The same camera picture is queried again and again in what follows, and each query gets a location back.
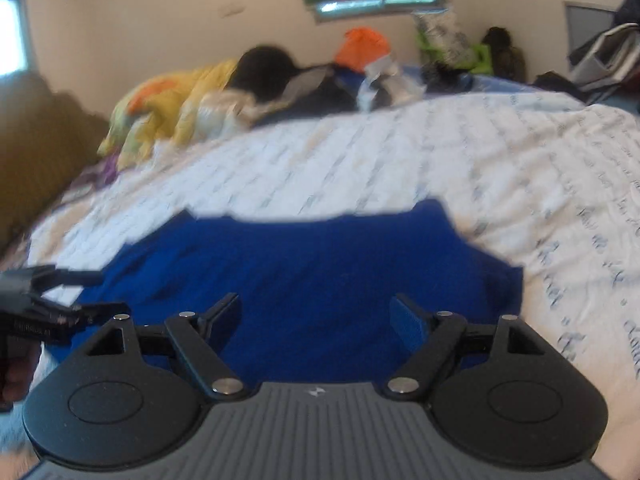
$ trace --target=bed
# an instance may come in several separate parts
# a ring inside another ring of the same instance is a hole
[[[253,221],[446,206],[470,243],[525,267],[522,314],[604,394],[595,456],[640,477],[640,127],[548,92],[439,97],[372,114],[267,126],[153,160],[59,209],[29,264],[95,269],[187,208]],[[77,288],[51,297],[71,303]],[[45,357],[38,376],[54,363]],[[24,440],[20,410],[5,443]]]

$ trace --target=silver screw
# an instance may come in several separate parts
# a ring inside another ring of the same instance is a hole
[[[228,377],[226,379],[218,379],[211,385],[211,389],[217,394],[233,395],[242,391],[244,384],[238,379]]]
[[[411,377],[396,377],[391,379],[386,386],[395,394],[411,394],[420,388],[420,383]]]

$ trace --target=yellow blanket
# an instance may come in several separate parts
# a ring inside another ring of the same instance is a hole
[[[235,69],[236,62],[227,60],[146,81],[116,105],[98,154],[120,150],[118,169],[124,170],[147,160],[157,139],[186,146],[193,137],[200,101],[207,92],[223,89]]]

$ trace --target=black round object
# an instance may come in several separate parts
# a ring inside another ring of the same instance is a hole
[[[584,460],[607,423],[600,393],[560,356],[490,359],[444,381],[431,406],[452,443],[511,468],[551,469]]]
[[[200,399],[167,370],[119,355],[71,354],[24,407],[38,453],[89,470],[149,462],[177,446],[197,423]]]
[[[103,381],[76,390],[69,399],[69,410],[89,424],[117,424],[139,412],[143,400],[132,384]]]

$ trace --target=brown couch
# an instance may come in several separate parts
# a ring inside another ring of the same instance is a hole
[[[0,255],[96,161],[107,130],[35,73],[0,77]]]

